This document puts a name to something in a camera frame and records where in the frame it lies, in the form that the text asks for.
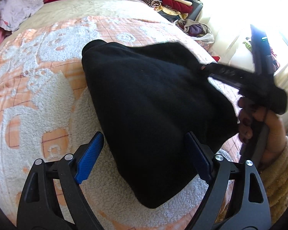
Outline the person's right hand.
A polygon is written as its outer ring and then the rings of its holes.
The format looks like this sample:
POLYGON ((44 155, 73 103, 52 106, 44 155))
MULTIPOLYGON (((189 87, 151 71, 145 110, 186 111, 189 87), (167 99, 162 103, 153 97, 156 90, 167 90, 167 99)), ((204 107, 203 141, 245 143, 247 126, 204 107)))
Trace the person's right hand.
POLYGON ((248 99, 241 97, 238 100, 240 112, 239 119, 239 139, 242 143, 247 144, 253 136, 251 123, 255 119, 264 122, 269 128, 265 151, 260 160, 259 167, 261 170, 270 166, 286 147, 287 138, 284 124, 277 114, 264 107, 256 105, 247 105, 248 99))

